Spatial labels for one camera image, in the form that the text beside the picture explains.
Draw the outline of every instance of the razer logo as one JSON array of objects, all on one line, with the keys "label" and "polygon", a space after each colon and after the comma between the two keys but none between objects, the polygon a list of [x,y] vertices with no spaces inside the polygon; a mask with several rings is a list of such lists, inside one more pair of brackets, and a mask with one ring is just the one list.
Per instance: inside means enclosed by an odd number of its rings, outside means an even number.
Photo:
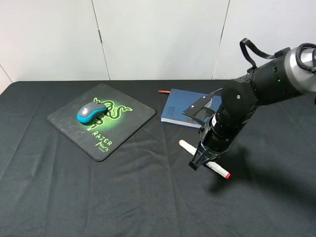
[{"label": "razer logo", "polygon": [[113,119],[113,120],[119,119],[123,112],[133,111],[132,108],[126,107],[124,105],[120,105],[116,107],[112,100],[106,100],[106,101],[101,102],[97,97],[95,97],[93,101],[104,104],[108,108],[108,110],[105,115],[101,115],[93,122],[93,124],[87,129],[88,131],[91,131],[98,126],[105,124],[107,122],[106,120],[108,119]]}]

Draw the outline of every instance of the white marker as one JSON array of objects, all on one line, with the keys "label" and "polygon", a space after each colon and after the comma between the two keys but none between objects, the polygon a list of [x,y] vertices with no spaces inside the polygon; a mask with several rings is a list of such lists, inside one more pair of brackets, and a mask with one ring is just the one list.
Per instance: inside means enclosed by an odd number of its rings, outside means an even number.
[{"label": "white marker", "polygon": [[[189,143],[187,143],[184,140],[180,140],[179,145],[181,147],[183,147],[184,149],[186,149],[187,152],[189,152],[193,156],[197,151],[197,149],[194,146],[190,145]],[[231,175],[228,171],[223,169],[219,164],[217,164],[215,162],[210,161],[210,162],[206,163],[206,165],[208,167],[210,167],[212,170],[214,170],[216,173],[219,173],[220,175],[222,175],[226,179],[228,179],[229,176]]]}]

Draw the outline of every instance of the mouse pad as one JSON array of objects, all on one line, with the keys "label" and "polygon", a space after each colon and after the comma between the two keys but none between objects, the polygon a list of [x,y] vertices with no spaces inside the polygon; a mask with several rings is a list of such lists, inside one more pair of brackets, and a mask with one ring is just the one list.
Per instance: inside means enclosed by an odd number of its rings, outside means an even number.
[{"label": "mouse pad", "polygon": [[[103,103],[108,111],[84,125],[77,120],[77,113],[90,102]],[[100,84],[51,113],[47,120],[94,160],[103,161],[155,114],[149,106]]]}]

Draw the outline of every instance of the notebook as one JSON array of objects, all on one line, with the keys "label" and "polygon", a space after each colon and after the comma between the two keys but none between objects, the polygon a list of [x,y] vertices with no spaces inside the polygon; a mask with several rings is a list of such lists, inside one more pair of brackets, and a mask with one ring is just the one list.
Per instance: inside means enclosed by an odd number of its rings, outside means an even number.
[{"label": "notebook", "polygon": [[[200,128],[201,125],[199,123],[193,121],[191,118],[188,118],[182,114],[182,112],[199,98],[206,95],[207,94],[192,91],[172,89],[170,91],[166,105],[164,106],[161,115],[161,121],[182,126]],[[214,111],[217,111],[221,102],[222,100],[220,96],[213,96],[210,108]]]}]

